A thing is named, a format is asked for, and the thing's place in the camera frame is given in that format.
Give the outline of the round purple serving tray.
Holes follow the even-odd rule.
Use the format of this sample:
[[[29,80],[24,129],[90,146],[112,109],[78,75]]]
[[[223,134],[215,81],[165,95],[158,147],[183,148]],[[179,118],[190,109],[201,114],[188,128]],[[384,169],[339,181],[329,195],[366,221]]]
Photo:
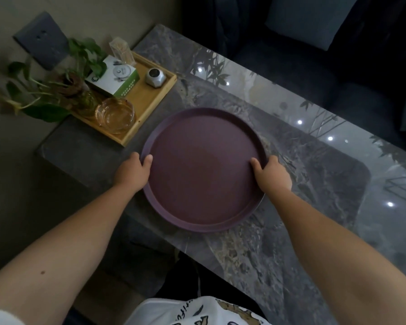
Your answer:
[[[250,164],[268,162],[257,133],[242,119],[215,108],[185,109],[149,135],[141,158],[153,156],[143,191],[169,223],[192,232],[228,230],[264,199]]]

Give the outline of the rectangular wooden tray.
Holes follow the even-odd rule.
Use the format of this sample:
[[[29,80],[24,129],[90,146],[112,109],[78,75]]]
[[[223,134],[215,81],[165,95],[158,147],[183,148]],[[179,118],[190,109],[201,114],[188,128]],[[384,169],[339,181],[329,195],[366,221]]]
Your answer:
[[[74,117],[81,120],[83,123],[86,123],[103,135],[109,137],[113,141],[119,143],[121,146],[126,146],[130,142],[130,140],[138,132],[141,125],[148,119],[148,117],[152,114],[152,112],[162,101],[162,99],[167,95],[167,93],[172,89],[178,79],[176,74],[168,71],[162,66],[142,57],[134,51],[132,51],[132,54],[136,61],[136,65],[134,66],[134,68],[136,68],[137,72],[139,73],[140,80],[125,97],[125,99],[127,99],[134,106],[135,109],[135,123],[127,133],[122,135],[112,135],[103,130],[98,125],[95,119],[95,110],[100,103],[89,115],[83,116],[81,113],[79,113],[79,111],[77,111],[76,108],[73,108],[70,111]],[[160,88],[153,88],[145,82],[145,76],[148,69],[153,67],[161,69],[166,76],[166,81]],[[92,90],[95,96],[102,100],[102,102],[107,98],[113,98],[111,96],[103,95],[93,88]]]

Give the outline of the dark sofa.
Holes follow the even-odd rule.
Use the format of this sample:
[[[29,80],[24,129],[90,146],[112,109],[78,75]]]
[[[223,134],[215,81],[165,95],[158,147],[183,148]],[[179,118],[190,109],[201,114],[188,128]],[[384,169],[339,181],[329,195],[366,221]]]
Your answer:
[[[406,0],[356,0],[327,50],[270,27],[276,0],[182,0],[183,34],[406,150]]]

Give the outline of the person's right forearm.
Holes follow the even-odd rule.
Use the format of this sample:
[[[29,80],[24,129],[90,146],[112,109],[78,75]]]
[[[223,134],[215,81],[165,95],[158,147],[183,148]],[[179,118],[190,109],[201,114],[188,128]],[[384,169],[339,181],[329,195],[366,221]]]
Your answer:
[[[406,276],[398,268],[287,188],[264,192],[340,325],[406,325]]]

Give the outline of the person's right hand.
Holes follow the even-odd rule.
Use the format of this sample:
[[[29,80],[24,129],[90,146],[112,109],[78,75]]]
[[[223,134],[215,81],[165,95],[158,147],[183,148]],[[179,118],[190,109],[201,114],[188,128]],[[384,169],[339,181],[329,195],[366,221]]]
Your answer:
[[[254,174],[261,191],[269,197],[274,197],[282,191],[291,192],[291,177],[275,155],[270,155],[267,164],[262,168],[262,174]]]

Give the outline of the clear toothpick holder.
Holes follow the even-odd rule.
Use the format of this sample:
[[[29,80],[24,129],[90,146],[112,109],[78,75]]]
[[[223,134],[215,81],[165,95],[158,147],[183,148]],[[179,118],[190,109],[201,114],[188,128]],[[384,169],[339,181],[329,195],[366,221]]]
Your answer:
[[[133,67],[136,65],[132,51],[125,40],[120,37],[115,37],[109,43],[109,46],[114,54],[114,57],[119,59],[122,63]]]

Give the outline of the small silver call bell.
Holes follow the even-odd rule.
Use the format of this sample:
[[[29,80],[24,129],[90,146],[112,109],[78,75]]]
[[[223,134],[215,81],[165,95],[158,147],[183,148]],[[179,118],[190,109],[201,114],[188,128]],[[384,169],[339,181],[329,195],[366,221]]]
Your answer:
[[[155,67],[148,69],[145,76],[146,84],[153,88],[160,88],[163,86],[165,81],[166,76],[161,69]]]

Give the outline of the grey cushion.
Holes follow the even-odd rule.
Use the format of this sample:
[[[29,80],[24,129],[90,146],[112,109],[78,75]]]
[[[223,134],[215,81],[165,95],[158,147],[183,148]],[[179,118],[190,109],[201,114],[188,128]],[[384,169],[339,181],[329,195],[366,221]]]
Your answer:
[[[327,51],[357,0],[272,0],[265,26]]]

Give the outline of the person's white printed shirt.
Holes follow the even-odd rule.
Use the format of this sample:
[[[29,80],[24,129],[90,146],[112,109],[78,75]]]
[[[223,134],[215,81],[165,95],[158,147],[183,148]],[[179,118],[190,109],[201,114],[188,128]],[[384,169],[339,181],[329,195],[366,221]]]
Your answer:
[[[151,298],[140,303],[124,325],[271,325],[249,309],[202,296],[188,301]]]

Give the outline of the green and white tissue box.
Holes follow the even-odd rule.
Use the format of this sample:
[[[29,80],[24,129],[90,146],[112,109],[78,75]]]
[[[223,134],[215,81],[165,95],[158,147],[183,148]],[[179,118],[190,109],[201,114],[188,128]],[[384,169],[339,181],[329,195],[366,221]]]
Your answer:
[[[103,63],[106,65],[103,76],[90,73],[85,83],[103,95],[125,98],[140,80],[136,68],[111,55],[107,55]]]

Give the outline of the person's left hand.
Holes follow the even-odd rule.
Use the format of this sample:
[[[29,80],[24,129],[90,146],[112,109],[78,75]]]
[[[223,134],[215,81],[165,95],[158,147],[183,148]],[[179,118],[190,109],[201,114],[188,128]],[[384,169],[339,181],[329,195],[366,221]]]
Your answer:
[[[137,152],[132,152],[117,169],[113,187],[119,187],[129,194],[135,194],[147,184],[150,171],[142,169],[143,161]]]

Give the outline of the clear glass ashtray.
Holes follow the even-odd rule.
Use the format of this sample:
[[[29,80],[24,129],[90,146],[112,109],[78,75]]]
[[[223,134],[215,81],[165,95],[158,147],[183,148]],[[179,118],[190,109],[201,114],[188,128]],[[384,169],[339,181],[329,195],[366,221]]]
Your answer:
[[[125,98],[107,98],[96,108],[95,119],[106,132],[122,135],[133,127],[135,109]]]

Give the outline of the green potted plant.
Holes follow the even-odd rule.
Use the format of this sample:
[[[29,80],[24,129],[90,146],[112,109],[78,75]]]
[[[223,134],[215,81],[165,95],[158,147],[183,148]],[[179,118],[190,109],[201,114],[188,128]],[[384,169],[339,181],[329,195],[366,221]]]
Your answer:
[[[31,75],[30,58],[10,63],[9,80],[5,92],[0,92],[0,102],[16,115],[23,113],[49,123],[62,121],[71,112],[93,117],[101,102],[85,79],[89,74],[98,78],[105,74],[107,65],[103,61],[107,53],[90,37],[71,37],[67,44],[72,64],[57,75],[47,75],[43,81]]]

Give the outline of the person's left forearm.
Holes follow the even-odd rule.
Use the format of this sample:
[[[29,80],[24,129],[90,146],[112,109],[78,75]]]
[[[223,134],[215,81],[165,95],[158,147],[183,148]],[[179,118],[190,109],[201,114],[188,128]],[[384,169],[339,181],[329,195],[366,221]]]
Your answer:
[[[115,184],[8,262],[0,270],[0,325],[62,325],[143,186]]]

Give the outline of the grey wall socket plate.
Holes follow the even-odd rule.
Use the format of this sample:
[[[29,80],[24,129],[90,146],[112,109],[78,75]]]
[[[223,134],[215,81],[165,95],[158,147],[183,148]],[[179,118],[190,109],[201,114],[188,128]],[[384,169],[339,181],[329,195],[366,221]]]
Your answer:
[[[46,11],[16,32],[13,39],[47,71],[70,54],[68,38]]]

